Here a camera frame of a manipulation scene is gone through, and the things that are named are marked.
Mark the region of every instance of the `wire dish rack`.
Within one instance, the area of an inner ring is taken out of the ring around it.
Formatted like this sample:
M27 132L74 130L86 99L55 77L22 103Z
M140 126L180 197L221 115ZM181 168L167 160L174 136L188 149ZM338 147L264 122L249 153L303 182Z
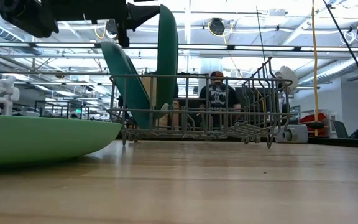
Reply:
M115 77L125 77L125 82L130 78L150 77L151 86L149 98L153 99L153 80L156 78L186 78L186 97L174 99L169 107L163 110L155 108L150 101L150 107L145 108L126 108L127 89L122 91L123 106L120 108L110 108L107 112L110 114L112 122L122 124L123 145L126 141L137 141L147 138L191 138L202 140L225 139L235 137L241 139L244 143L260 143L262 137L267 138L267 147L272 145L273 137L280 133L281 129L287 130L289 118L292 113L282 113L282 110L290 111L288 103L288 86L292 84L291 80L277 78L272 72L272 58L270 57L262 64L257 71L247 78L224 77L222 82L229 84L230 80L236 80L241 84L242 99L240 110L234 110L228 107L226 100L225 108L211 108L208 99L208 88L206 89L206 99L195 99L188 97L189 79L207 79L211 77L199 77L195 75L119 75ZM226 99L228 99L228 88L226 88ZM281 102L287 108L280 108ZM150 128L142 129L136 125L136 121L130 116L125 116L126 112L133 113L139 111L147 113L150 117ZM171 122L162 121L162 117L170 118ZM213 118L219 117L219 126L213 125Z

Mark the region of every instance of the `white figurine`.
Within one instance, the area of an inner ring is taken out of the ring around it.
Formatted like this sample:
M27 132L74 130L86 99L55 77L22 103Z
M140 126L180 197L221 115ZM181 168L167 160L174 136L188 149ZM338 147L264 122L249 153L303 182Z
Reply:
M12 115L13 102L19 100L20 91L14 87L16 81L15 76L8 76L0 79L0 94L7 93L4 97L0 97L0 104L4 104L2 115Z

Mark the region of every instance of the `green bowl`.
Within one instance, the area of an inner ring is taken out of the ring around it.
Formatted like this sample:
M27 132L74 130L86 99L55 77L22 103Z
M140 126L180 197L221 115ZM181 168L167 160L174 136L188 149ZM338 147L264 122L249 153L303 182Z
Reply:
M96 152L121 125L25 116L0 116L0 166L62 161Z

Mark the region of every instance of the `white object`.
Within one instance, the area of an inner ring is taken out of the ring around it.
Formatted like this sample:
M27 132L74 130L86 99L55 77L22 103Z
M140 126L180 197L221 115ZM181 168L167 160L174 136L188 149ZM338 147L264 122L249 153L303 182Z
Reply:
M292 93L293 90L299 85L297 75L292 69L288 68L287 66L282 66L280 68L280 71L276 72L276 77L285 80L291 80L293 82L291 85L288 86L288 93Z
M288 125L287 130L284 131L284 126L281 127L280 132L275 136L277 143L308 143L308 127L306 125Z
M0 97L0 104L4 104L3 115L12 115L13 102L18 101L20 98L20 91L13 84L15 81L15 76L0 79L0 94L7 93L4 97Z

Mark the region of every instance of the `ceiling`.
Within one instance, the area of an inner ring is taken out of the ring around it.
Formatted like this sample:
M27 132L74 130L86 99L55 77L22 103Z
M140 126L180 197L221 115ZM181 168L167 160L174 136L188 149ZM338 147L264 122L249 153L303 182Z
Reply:
M333 14L339 26L343 30L348 30L350 26L358 25L358 0L331 0L335 2ZM137 5L166 5L175 16L180 44L208 44L223 45L222 37L211 35L205 25L212 18L218 17L223 20L228 33L227 45L291 45L291 46L313 46L313 36L311 26L308 24L311 15L311 1L304 0L161 0L136 3ZM316 42L318 46L343 46L339 32L325 10L322 1L317 1L316 8ZM285 11L283 16L273 16L272 12ZM157 43L158 41L158 22L159 16L148 20L133 32L128 31L128 36L132 44L135 43ZM96 32L103 33L105 21L98 21ZM95 34L95 26L90 21L71 21L68 23L59 22L59 34L53 34L47 39L36 39L22 30L14 27L0 17L0 27L10 34L15 35L24 42L101 42L114 41L108 36L100 39ZM358 47L358 37L352 38L348 35L353 47ZM39 71L47 72L107 72L106 63L100 50L91 49L38 49L41 55L34 57L32 54L15 51L8 48L0 48L0 55L9 57L21 65L28 67L34 63ZM138 71L156 70L157 50L155 49L125 49L131 57L132 62ZM180 50L178 59L179 72L196 73L200 68L202 58L222 58L222 66L225 75L236 75L237 69L241 70L242 75L253 73L263 63L263 52L261 51L235 51L227 50ZM323 67L336 60L350 58L348 53L319 53L318 67ZM304 52L265 52L265 56L273 56L272 68L279 70L286 65L293 69L299 78L313 72L314 57L312 53ZM0 59L0 64L4 68L25 71L18 64L6 62ZM34 80L44 80L46 82L61 82L55 76L38 76ZM89 78L90 82L109 82L108 75L96 75ZM45 88L55 90L48 85ZM66 86L65 91L74 92L73 86ZM99 86L94 90L100 97L108 97L111 93L110 87ZM78 91L76 95L91 95L88 91Z

